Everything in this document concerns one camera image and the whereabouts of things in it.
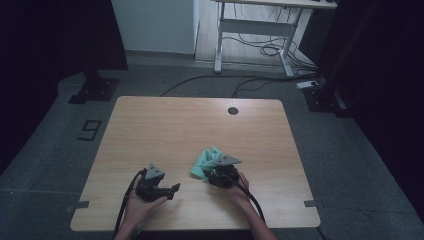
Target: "green cloth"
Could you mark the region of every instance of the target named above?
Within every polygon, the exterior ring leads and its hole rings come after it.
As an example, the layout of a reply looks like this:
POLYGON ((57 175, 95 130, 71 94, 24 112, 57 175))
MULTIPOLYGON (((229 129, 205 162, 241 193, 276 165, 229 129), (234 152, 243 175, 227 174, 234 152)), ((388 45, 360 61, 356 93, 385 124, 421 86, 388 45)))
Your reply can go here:
POLYGON ((200 153, 190 172, 206 182, 208 178, 203 173, 203 170, 210 171, 211 168, 216 166, 215 160, 220 157, 222 157, 222 152, 217 147, 213 146, 211 149, 205 149, 200 153))

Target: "desk leg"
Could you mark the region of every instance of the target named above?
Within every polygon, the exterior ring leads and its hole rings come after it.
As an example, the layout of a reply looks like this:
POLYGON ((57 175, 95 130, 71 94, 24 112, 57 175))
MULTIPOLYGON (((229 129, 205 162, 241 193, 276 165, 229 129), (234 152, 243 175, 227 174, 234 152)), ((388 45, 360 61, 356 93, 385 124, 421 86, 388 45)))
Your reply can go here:
POLYGON ((218 45, 216 46, 216 52, 215 52, 215 73, 221 73, 221 63, 222 63, 222 25, 221 24, 224 21, 224 10, 225 10, 225 3, 222 3, 221 16, 219 18, 219 27, 218 27, 218 45))
POLYGON ((283 51, 280 52, 280 58, 281 58, 281 61, 283 62, 284 70, 286 71, 286 75, 288 77, 294 76, 293 71, 292 71, 291 66, 290 66, 291 61, 288 57, 288 53, 289 53, 289 50, 290 50, 291 42, 293 41, 294 34, 296 33, 296 29, 297 29, 297 25, 299 23, 300 16, 302 15, 302 10, 303 10, 303 8, 299 8, 299 10, 297 11, 296 19, 292 23, 288 39, 284 44, 283 51))

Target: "power strip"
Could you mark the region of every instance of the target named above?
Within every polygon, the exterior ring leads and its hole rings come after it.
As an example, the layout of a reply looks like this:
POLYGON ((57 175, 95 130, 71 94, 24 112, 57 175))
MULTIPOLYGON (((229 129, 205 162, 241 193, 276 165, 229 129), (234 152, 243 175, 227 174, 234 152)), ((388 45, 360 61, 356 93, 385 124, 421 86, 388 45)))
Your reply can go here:
POLYGON ((307 82, 301 82, 296 84, 296 88, 297 89, 303 89, 303 88, 308 88, 308 87, 316 87, 319 84, 316 81, 307 81, 307 82))

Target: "forearm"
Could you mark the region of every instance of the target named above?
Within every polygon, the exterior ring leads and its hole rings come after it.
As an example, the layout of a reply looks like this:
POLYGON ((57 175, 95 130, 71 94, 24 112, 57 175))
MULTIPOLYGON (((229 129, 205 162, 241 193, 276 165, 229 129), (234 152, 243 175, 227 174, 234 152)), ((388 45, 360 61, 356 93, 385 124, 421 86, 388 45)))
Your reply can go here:
POLYGON ((131 240, 136 228, 137 228, 136 225, 124 221, 122 222, 121 227, 118 230, 118 233, 113 239, 114 240, 131 240))
POLYGON ((250 202, 244 202, 240 204, 244 215, 246 216, 247 222, 249 223, 252 231, 253 238, 255 240, 276 240, 277 238, 272 233, 271 229, 261 219, 259 214, 253 208, 250 202))

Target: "dark curtain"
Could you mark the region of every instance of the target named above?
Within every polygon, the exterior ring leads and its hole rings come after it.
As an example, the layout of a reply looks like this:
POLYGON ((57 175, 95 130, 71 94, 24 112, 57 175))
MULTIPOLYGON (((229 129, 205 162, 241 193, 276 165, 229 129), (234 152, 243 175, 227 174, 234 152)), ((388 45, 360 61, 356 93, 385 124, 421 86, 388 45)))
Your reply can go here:
POLYGON ((60 80, 88 69, 127 70, 127 63, 110 0, 2 0, 0 40, 3 171, 49 110, 60 80))
POLYGON ((423 12, 422 1, 342 1, 319 61, 422 220, 423 12))

